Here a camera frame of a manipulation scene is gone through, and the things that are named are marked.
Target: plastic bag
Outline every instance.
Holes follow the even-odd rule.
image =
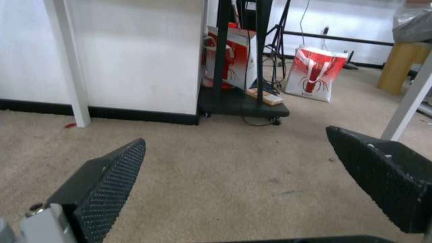
[[[432,39],[432,3],[406,0],[393,17],[395,42],[423,42]]]
[[[332,83],[347,58],[348,53],[301,46],[295,51],[284,92],[330,102]]]

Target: beige carpet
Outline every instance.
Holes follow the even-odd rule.
[[[344,70],[331,103],[283,95],[291,116],[255,128],[213,115],[199,126],[0,112],[0,215],[18,229],[80,165],[142,137],[143,167],[107,243],[211,242],[367,234],[420,242],[399,231],[345,171],[327,141],[337,125],[380,136],[398,97],[379,72]],[[262,123],[263,120],[249,119]],[[416,114],[401,141],[432,159],[432,120]]]

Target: black baseboard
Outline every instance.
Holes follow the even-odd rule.
[[[285,55],[286,59],[294,59],[293,55]],[[371,68],[377,68],[377,69],[383,69],[384,68],[384,64],[372,64],[372,63],[362,63],[362,62],[351,62],[353,64],[355,64],[358,67],[371,67]]]
[[[0,110],[35,112],[56,115],[73,115],[72,106],[44,102],[0,99]],[[168,112],[149,112],[89,106],[90,117],[147,122],[167,122],[183,125],[198,125],[198,114],[187,115]]]

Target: shopping bag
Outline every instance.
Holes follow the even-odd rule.
[[[211,42],[217,41],[216,27],[208,26],[208,38]],[[228,28],[226,40],[226,56],[225,66],[223,69],[223,81],[234,85],[242,90],[245,88],[246,74],[246,90],[251,87],[252,83],[257,79],[257,48],[256,48],[256,32],[245,29]],[[214,64],[216,57],[216,48],[212,46],[205,47],[206,55],[206,70],[204,80],[213,80]],[[246,73],[246,62],[248,61],[248,70]]]
[[[335,53],[310,47],[296,49],[284,91],[288,94],[330,102],[332,83],[347,58],[347,53]]]

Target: wooden block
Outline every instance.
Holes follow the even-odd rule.
[[[248,89],[246,94],[256,99],[258,97],[257,88]],[[270,106],[275,106],[282,103],[283,100],[279,96],[263,91],[263,101]]]

